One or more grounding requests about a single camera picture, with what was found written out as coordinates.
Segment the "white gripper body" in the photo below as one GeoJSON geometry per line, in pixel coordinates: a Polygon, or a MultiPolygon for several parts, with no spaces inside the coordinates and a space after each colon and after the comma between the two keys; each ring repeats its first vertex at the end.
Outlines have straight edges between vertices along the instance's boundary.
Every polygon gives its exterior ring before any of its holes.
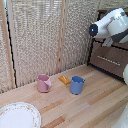
{"type": "Polygon", "coordinates": [[[105,39],[105,41],[103,42],[102,46],[106,46],[106,47],[110,47],[113,43],[113,40],[111,37],[108,37],[105,39]]]}

